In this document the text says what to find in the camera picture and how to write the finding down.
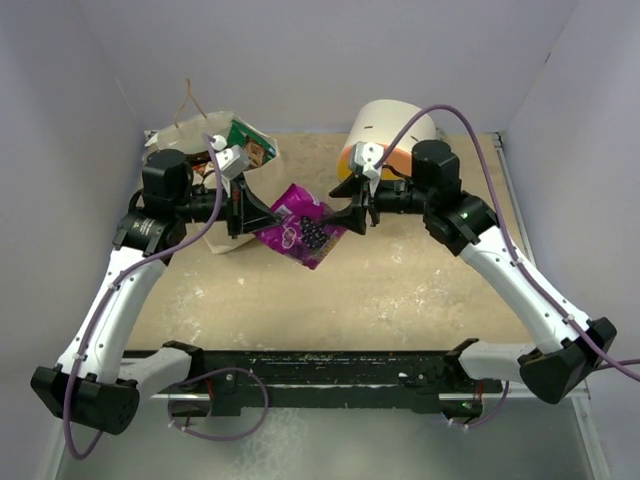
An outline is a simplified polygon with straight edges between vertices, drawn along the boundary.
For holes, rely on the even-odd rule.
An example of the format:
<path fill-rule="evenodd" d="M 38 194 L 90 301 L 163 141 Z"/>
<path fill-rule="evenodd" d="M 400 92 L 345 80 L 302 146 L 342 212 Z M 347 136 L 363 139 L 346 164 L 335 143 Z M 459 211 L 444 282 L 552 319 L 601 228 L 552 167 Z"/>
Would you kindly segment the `purple candy bag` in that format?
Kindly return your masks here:
<path fill-rule="evenodd" d="M 334 213 L 305 188 L 291 184 L 271 210 L 281 220 L 278 226 L 255 234 L 271 250 L 315 270 L 346 233 L 346 229 L 324 225 Z"/>

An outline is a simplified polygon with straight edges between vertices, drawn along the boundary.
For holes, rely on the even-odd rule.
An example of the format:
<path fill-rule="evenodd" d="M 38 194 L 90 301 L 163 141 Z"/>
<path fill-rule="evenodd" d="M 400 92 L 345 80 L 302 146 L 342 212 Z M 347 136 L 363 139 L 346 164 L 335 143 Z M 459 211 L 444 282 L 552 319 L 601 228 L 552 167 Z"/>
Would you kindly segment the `green snack bag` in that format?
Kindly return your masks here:
<path fill-rule="evenodd" d="M 239 146 L 247 154 L 249 165 L 246 171 L 261 168 L 277 155 L 276 147 L 262 133 L 239 118 L 231 120 L 226 140 L 229 147 Z"/>

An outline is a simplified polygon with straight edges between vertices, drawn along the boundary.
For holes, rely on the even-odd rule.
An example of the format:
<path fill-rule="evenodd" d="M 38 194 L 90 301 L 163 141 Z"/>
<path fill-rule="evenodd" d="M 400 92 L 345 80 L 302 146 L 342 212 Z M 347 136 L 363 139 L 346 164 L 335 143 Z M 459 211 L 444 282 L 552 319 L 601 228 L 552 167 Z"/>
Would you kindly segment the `orange snack packet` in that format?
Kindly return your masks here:
<path fill-rule="evenodd" d="M 192 184 L 199 185 L 204 184 L 208 176 L 211 175 L 214 170 L 214 165 L 211 161 L 201 164 L 192 165 Z"/>

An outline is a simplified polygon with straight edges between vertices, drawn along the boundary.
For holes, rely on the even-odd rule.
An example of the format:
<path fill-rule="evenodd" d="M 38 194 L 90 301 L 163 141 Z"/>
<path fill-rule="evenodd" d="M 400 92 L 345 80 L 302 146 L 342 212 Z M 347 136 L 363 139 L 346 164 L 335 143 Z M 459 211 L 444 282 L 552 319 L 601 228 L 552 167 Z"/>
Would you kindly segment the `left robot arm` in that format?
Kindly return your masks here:
<path fill-rule="evenodd" d="M 152 153 L 142 168 L 142 186 L 118 225 L 105 277 L 70 345 L 52 367 L 35 370 L 31 387 L 61 419 L 65 438 L 81 425 L 118 435 L 140 403 L 177 385 L 184 392 L 202 387 L 202 349 L 170 341 L 147 358 L 124 366 L 125 347 L 140 311 L 173 256 L 194 243 L 186 226 L 209 229 L 223 221 L 236 238 L 278 223 L 250 190 L 246 152 L 228 147 L 210 154 L 216 185 L 193 182 L 192 167 L 175 149 Z"/>

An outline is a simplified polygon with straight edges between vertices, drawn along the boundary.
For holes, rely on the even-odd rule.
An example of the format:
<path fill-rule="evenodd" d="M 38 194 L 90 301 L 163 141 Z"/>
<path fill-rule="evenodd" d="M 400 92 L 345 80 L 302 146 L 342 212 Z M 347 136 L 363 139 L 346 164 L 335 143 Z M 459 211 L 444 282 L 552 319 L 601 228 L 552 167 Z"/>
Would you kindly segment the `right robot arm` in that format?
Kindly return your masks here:
<path fill-rule="evenodd" d="M 383 213 L 417 214 L 426 230 L 479 273 L 525 326 L 532 344 L 491 344 L 470 339 L 451 350 L 446 383 L 467 391 L 479 380 L 515 381 L 538 399 L 556 404 L 596 370 L 617 335 L 610 320 L 591 319 L 561 295 L 501 229 L 495 211 L 462 188 L 460 161 L 440 140 L 423 140 L 411 151 L 411 174 L 381 177 L 383 146 L 358 142 L 350 152 L 350 175 L 333 198 L 349 205 L 326 224 L 363 235 Z"/>

